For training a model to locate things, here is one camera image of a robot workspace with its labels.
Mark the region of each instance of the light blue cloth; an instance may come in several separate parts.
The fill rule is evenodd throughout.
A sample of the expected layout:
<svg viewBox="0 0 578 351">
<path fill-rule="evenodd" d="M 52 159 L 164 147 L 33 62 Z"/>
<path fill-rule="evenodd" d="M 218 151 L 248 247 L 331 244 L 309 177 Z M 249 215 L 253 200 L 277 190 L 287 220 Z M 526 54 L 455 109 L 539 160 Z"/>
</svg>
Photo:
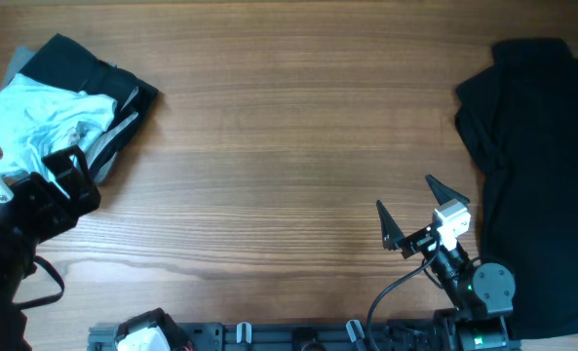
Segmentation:
<svg viewBox="0 0 578 351">
<path fill-rule="evenodd" d="M 42 157 L 75 144 L 87 152 L 113 121 L 116 104 L 106 95 L 74 93 L 16 74 L 0 92 L 0 175 L 38 172 L 54 181 Z"/>
</svg>

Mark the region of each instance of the cable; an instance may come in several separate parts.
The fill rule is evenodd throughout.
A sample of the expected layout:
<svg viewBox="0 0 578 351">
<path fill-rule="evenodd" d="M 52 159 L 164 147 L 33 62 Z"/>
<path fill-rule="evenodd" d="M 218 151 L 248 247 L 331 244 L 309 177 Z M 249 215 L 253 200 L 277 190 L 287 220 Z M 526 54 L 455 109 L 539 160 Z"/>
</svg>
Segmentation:
<svg viewBox="0 0 578 351">
<path fill-rule="evenodd" d="M 441 237 L 440 235 L 436 234 L 436 252 L 441 248 Z M 371 349 L 373 351 L 380 351 L 379 347 L 377 347 L 377 343 L 373 338 L 373 332 L 371 330 L 372 323 L 373 323 L 373 312 L 375 312 L 375 307 L 379 304 L 379 301 L 382 300 L 389 292 L 391 292 L 394 288 L 398 287 L 399 285 L 405 283 L 406 281 L 410 280 L 415 275 L 419 274 L 421 271 L 425 270 L 425 268 L 429 267 L 432 262 L 436 259 L 436 255 L 434 254 L 425 264 L 422 264 L 420 267 L 414 269 L 413 271 L 407 273 L 406 275 L 402 276 L 399 280 L 395 283 L 388 286 L 388 288 L 384 289 L 376 298 L 375 301 L 370 305 L 368 309 L 368 315 L 366 316 L 366 336 L 368 336 L 368 341 L 371 344 Z"/>
<path fill-rule="evenodd" d="M 423 261 L 421 262 L 421 265 L 425 264 L 425 260 L 427 258 L 423 258 Z M 432 275 L 429 273 L 429 269 L 425 268 L 425 270 L 423 271 L 425 272 L 425 275 L 427 276 L 427 278 L 429 278 L 429 280 L 432 281 L 432 283 L 434 283 L 434 285 L 436 286 L 436 288 L 438 289 L 444 289 L 443 285 L 438 283 L 438 281 L 436 279 L 434 279 L 434 277 L 432 277 Z"/>
<path fill-rule="evenodd" d="M 63 297 L 63 292 L 65 291 L 65 283 L 63 282 L 63 278 L 61 278 L 57 270 L 53 267 L 53 265 L 49 261 L 38 255 L 35 256 L 34 261 L 35 263 L 42 266 L 42 268 L 44 268 L 44 270 L 51 276 L 51 278 L 53 278 L 53 280 L 61 288 L 61 291 L 52 295 L 36 298 L 34 300 L 16 303 L 16 307 L 20 310 L 57 302 Z"/>
<path fill-rule="evenodd" d="M 473 266 L 473 264 L 475 264 L 475 262 L 477 262 L 480 259 L 482 259 L 482 257 L 477 256 L 477 257 L 471 259 L 470 261 L 468 261 L 468 263 L 466 263 L 466 265 L 464 266 L 464 270 L 468 270 L 469 268 L 471 268 Z"/>
</svg>

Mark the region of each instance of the gray fabric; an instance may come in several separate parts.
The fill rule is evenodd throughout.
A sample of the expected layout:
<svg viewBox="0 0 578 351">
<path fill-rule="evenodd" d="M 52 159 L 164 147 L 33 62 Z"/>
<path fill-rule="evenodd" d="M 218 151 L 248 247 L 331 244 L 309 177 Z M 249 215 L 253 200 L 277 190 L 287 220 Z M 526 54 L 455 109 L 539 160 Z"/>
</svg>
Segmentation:
<svg viewBox="0 0 578 351">
<path fill-rule="evenodd" d="M 122 105 L 122 108 L 120 109 L 121 111 L 123 111 L 126 106 L 129 105 L 129 103 L 133 100 L 133 98 L 136 97 L 136 95 L 139 94 L 139 87 L 135 87 L 133 89 L 133 91 L 131 92 L 131 95 L 129 96 L 129 98 L 126 100 L 126 102 L 124 102 L 124 104 Z"/>
<path fill-rule="evenodd" d="M 111 141 L 114 137 L 116 137 L 120 132 L 122 132 L 128 125 L 131 124 L 136 118 L 139 117 L 139 114 L 134 112 L 129 117 L 127 117 L 124 121 L 122 121 L 117 127 L 113 128 L 112 130 L 104 133 L 92 147 L 85 153 L 87 157 L 88 165 L 96 159 L 97 155 L 104 149 L 104 147 Z M 115 157 L 117 156 L 117 152 L 111 157 L 109 161 L 107 161 L 102 167 L 100 167 L 100 171 L 98 171 L 97 175 L 94 177 L 94 181 L 96 183 L 101 183 L 106 179 L 111 167 L 113 167 L 113 162 L 115 161 Z"/>
<path fill-rule="evenodd" d="M 25 47 L 17 47 L 14 51 L 12 59 L 7 65 L 7 72 L 5 73 L 5 78 L 3 78 L 3 85 L 0 87 L 0 90 L 3 90 L 5 87 L 7 87 L 12 79 L 14 79 L 16 76 L 16 73 L 18 73 L 27 62 L 33 59 L 34 56 L 34 51 L 31 51 Z"/>
</svg>

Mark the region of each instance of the black t-shirt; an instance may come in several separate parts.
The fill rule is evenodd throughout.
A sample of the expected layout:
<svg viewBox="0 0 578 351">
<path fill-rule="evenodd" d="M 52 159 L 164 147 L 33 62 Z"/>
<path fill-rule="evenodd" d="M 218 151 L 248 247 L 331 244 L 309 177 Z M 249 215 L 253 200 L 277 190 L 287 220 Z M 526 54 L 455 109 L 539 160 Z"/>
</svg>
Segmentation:
<svg viewBox="0 0 578 351">
<path fill-rule="evenodd" d="M 456 127 L 483 188 L 481 255 L 515 274 L 519 338 L 578 332 L 578 58 L 559 39 L 492 48 L 461 84 Z"/>
</svg>

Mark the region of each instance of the wood grain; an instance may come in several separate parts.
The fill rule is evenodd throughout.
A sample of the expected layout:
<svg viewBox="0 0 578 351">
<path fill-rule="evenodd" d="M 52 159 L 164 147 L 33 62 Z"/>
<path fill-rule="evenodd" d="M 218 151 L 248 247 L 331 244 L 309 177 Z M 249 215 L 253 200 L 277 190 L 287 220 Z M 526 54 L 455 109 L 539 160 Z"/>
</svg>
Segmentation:
<svg viewBox="0 0 578 351">
<path fill-rule="evenodd" d="M 365 318 L 419 263 L 381 249 L 375 200 L 415 230 L 435 204 L 431 173 L 478 215 L 482 176 L 453 127 L 452 90 L 499 39 L 559 36 L 578 55 L 578 2 L 0 7 L 0 82 L 16 46 L 57 32 L 164 93 L 100 210 L 39 248 L 67 290 L 27 312 L 26 338 L 81 350 L 89 327 L 158 306 L 182 322 Z M 474 233 L 462 242 L 477 253 Z M 19 300 L 55 290 L 40 272 Z M 449 305 L 419 276 L 377 319 Z M 524 349 L 578 350 L 578 335 Z"/>
</svg>

